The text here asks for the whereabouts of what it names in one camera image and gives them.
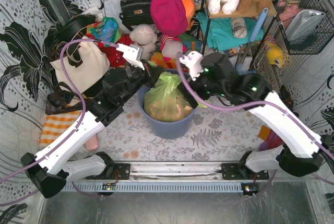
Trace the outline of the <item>green trash bag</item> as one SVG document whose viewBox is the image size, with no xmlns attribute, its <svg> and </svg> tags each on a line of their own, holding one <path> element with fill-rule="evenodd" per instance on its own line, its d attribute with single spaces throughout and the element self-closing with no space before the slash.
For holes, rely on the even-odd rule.
<svg viewBox="0 0 334 224">
<path fill-rule="evenodd" d="M 155 87 L 145 93 L 144 111 L 161 122 L 176 122 L 188 117 L 194 109 L 178 90 L 181 83 L 178 74 L 162 72 Z"/>
</svg>

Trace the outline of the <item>blue trash bin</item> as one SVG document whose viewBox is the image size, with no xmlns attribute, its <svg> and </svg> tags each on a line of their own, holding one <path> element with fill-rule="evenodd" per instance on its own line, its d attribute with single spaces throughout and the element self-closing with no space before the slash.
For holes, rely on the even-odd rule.
<svg viewBox="0 0 334 224">
<path fill-rule="evenodd" d="M 175 69 L 166 69 L 165 71 L 171 72 L 173 74 L 178 74 L 177 70 Z M 142 113 L 148 120 L 148 124 L 153 131 L 154 135 L 164 138 L 164 139 L 176 139 L 184 136 L 186 132 L 189 130 L 190 125 L 193 120 L 194 112 L 191 113 L 188 117 L 176 121 L 176 122 L 161 122 L 151 118 L 145 111 L 144 111 L 144 96 L 145 93 L 148 92 L 151 88 L 147 86 L 143 86 L 138 91 L 138 104 L 139 108 L 142 110 Z"/>
</svg>

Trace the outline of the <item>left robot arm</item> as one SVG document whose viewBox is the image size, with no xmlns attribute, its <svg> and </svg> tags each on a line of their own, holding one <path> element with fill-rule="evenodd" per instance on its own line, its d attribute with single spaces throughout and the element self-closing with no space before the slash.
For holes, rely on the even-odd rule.
<svg viewBox="0 0 334 224">
<path fill-rule="evenodd" d="M 123 105 L 142 86 L 152 88 L 163 71 L 162 66 L 150 63 L 130 73 L 121 67 L 110 69 L 103 78 L 102 90 L 72 126 L 38 153 L 21 157 L 27 177 L 45 198 L 55 196 L 70 182 L 116 176 L 115 162 L 103 151 L 82 160 L 69 159 L 88 139 L 114 121 L 123 112 Z"/>
</svg>

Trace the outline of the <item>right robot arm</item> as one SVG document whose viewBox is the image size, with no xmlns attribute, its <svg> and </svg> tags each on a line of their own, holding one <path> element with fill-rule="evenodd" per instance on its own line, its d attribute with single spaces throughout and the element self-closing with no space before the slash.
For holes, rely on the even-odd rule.
<svg viewBox="0 0 334 224">
<path fill-rule="evenodd" d="M 245 110 L 282 139 L 276 148 L 247 151 L 237 165 L 241 177 L 272 169 L 303 177 L 319 170 L 323 153 L 330 154 L 331 138 L 306 127 L 257 73 L 240 74 L 219 53 L 179 52 L 175 62 L 182 80 L 178 89 L 192 108 L 202 103 L 222 112 Z"/>
</svg>

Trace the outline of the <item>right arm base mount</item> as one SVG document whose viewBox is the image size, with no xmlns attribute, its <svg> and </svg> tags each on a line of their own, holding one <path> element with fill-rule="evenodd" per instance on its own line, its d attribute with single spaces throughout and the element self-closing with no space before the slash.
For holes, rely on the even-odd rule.
<svg viewBox="0 0 334 224">
<path fill-rule="evenodd" d="M 260 171 L 258 173 L 245 167 L 239 167 L 237 163 L 222 163 L 221 173 L 224 180 L 268 180 L 269 173 Z"/>
</svg>

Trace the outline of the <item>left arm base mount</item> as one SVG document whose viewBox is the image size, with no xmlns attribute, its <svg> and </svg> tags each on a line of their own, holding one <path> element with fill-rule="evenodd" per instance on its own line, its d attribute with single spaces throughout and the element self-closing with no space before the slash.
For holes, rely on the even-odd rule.
<svg viewBox="0 0 334 224">
<path fill-rule="evenodd" d="M 112 166 L 107 166 L 97 177 L 99 180 L 128 180 L 129 176 L 130 164 L 116 163 Z"/>
</svg>

